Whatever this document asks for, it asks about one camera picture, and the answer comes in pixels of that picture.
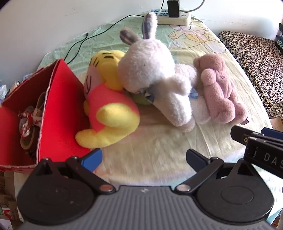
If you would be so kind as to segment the pink teddy bear plush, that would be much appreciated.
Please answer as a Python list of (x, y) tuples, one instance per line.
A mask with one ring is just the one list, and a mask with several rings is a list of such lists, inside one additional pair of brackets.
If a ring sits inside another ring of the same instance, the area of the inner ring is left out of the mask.
[(200, 75), (203, 96), (212, 120), (220, 124), (240, 124), (247, 112), (239, 102), (236, 88), (226, 73), (225, 61), (216, 54), (194, 58), (193, 65)]

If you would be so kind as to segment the yellow bear plush red shirt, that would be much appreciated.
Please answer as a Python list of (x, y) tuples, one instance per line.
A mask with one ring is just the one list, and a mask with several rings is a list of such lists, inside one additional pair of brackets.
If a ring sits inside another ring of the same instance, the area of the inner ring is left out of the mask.
[(120, 50), (101, 50), (90, 60), (84, 81), (83, 108), (91, 127), (75, 135), (82, 147), (110, 146), (139, 126), (139, 109), (125, 94), (117, 73), (118, 63), (124, 55)]

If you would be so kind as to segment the green plush with moustache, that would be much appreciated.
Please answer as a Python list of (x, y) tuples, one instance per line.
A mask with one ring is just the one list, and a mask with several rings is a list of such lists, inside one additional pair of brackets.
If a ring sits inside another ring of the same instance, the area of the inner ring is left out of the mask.
[(124, 90), (127, 96), (129, 96), (136, 104), (140, 105), (151, 105), (151, 102), (148, 101), (143, 95), (141, 94), (134, 94), (130, 93), (127, 90)]

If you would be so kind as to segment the white rabbit plush plaid ears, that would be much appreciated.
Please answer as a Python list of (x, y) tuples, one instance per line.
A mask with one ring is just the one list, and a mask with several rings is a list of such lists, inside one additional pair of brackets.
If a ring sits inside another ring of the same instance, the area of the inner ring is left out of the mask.
[(143, 95), (174, 126), (191, 131), (211, 119), (196, 69), (176, 64), (167, 46), (156, 35), (157, 16), (149, 12), (140, 38), (124, 27), (119, 36), (129, 45), (117, 71), (123, 87)]

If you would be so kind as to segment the pastel cartoon bed sheet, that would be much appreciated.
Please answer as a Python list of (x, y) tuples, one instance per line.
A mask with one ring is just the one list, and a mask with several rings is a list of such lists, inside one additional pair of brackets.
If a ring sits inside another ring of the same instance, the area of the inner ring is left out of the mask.
[(81, 109), (89, 128), (76, 144), (101, 148), (94, 171), (119, 185), (176, 186), (193, 174), (186, 152), (242, 158), (231, 128), (271, 127), (252, 83), (224, 44), (204, 25), (159, 25), (153, 13), (99, 27), (68, 53), (74, 41), (47, 54), (41, 66), (64, 59), (84, 74)]

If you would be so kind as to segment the red cardboard box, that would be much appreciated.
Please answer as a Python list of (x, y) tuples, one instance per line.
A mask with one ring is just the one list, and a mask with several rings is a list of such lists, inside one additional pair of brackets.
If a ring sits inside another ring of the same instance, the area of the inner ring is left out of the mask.
[[(41, 93), (46, 93), (43, 120), (32, 159), (20, 144), (19, 114), (35, 106)], [(83, 103), (83, 84), (62, 59), (24, 80), (1, 104), (1, 171), (29, 172), (42, 158), (63, 162), (87, 154), (75, 140), (89, 127)]]

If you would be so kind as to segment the dark patterned stool cushion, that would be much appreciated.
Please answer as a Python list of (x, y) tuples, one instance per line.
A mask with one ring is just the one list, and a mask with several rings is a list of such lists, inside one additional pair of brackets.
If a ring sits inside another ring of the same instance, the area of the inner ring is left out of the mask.
[(269, 118), (282, 118), (282, 53), (275, 41), (232, 31), (221, 31), (218, 38), (250, 79)]

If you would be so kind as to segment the stack of children's books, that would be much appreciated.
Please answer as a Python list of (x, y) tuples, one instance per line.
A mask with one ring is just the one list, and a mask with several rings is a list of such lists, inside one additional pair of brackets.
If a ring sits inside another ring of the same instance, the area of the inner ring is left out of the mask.
[(1, 229), (19, 229), (21, 224), (13, 172), (1, 172)]

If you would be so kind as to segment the white power strip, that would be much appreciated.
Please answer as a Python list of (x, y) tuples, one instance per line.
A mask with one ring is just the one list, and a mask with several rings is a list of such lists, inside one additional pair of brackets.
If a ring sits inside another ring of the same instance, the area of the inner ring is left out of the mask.
[(152, 9), (157, 16), (158, 24), (188, 26), (191, 23), (191, 13), (180, 11), (179, 17), (169, 17), (167, 9)]

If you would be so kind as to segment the black power adapter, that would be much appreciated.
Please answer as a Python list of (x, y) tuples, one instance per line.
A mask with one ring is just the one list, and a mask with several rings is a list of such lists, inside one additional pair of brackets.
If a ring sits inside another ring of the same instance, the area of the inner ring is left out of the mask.
[(179, 11), (179, 0), (168, 0), (167, 8), (168, 8), (168, 16), (172, 18), (180, 17)]

